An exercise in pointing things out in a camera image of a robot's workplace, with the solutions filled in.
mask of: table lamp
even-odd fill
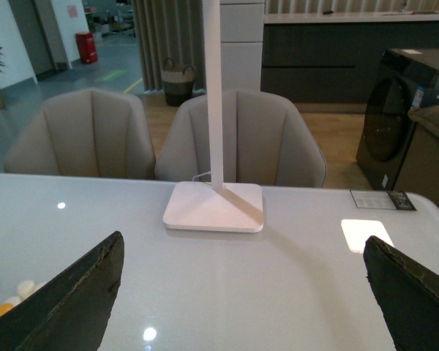
[[[224,183],[220,0],[203,0],[211,183],[177,183],[163,216],[167,228],[256,233],[263,228],[262,189]]]

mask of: white table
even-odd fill
[[[368,210],[345,190],[264,187],[262,232],[202,233],[164,228],[173,185],[0,174],[0,303],[120,230],[122,283],[101,350],[380,351],[393,343],[341,220],[382,221],[439,274],[439,210],[423,197],[410,195],[416,212]]]

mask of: chair backrest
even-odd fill
[[[141,101],[85,89],[42,103],[5,157],[8,173],[154,178],[154,152]]]
[[[226,91],[222,109],[225,181],[322,186],[325,159],[292,102],[260,91]],[[208,108],[201,96],[179,108],[156,175],[189,181],[209,169]]]

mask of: wall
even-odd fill
[[[3,47],[1,60],[5,63],[0,72],[0,88],[34,77],[12,10],[5,0],[0,0],[0,46]]]
[[[75,34],[79,31],[88,31],[83,3],[81,0],[51,0],[53,12],[55,13],[60,35],[64,44],[67,60],[69,62],[80,58],[78,47],[75,41]],[[78,16],[71,18],[67,6],[75,5]]]

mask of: red trash can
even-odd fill
[[[93,62],[96,62],[97,52],[93,34],[90,31],[85,31],[77,33],[75,36],[81,62],[84,64],[92,64]]]

